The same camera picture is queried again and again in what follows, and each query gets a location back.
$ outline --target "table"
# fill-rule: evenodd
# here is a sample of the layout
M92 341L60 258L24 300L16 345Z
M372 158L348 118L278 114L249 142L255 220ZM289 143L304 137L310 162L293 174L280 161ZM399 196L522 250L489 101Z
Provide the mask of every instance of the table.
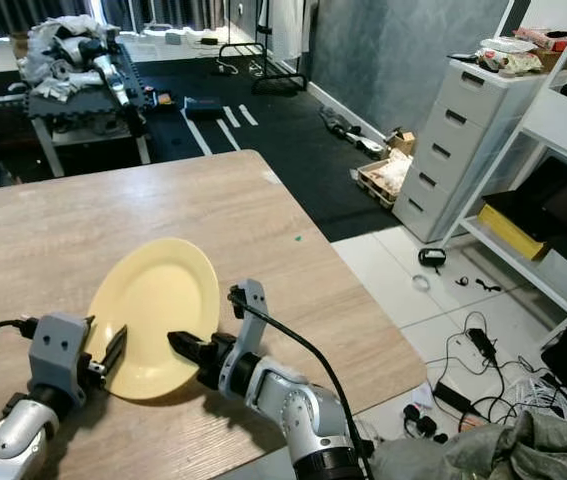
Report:
M137 109L142 109L145 105L145 93L136 67L132 62L125 45L120 45L118 54L110 54L119 72L124 77L125 87L128 91L130 103ZM118 105L107 87L86 88L79 90L70 96L66 103L58 102L54 99L47 99L40 95L27 94L26 109L27 115L32 121L32 126L39 139L43 153L50 165L50 169L55 177L65 175L61 161L56 153L55 147L65 145L75 145L79 143L92 143L131 136L127 128L123 131L116 131L112 134L97 135L88 128L72 130L65 134L51 133L49 120L55 118L74 118L86 116L104 116L114 114L118 110ZM150 156L147 150L145 137L135 138L136 146L139 150L139 157L143 165L150 163Z
M159 237L198 245L225 300L261 281L270 313L330 360L355 412L425 380L412 347L254 151L0 188L0 320L23 312L84 315L110 268ZM265 349L323 385L318 361L272 328ZM0 330L0 410L29 378L29 341ZM105 393L62 425L40 478L211 478L284 445L277 427L192 381L130 403Z

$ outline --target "plate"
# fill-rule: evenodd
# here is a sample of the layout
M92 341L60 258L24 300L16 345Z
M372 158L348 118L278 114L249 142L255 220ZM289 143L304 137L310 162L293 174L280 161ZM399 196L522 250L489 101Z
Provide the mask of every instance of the plate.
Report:
M135 250L108 273L89 310L86 351L100 361L116 332L127 325L123 358L106 389L147 400L187 382L194 362L172 350L167 333L185 330L209 341L219 322L219 286L212 264L185 240L162 238Z

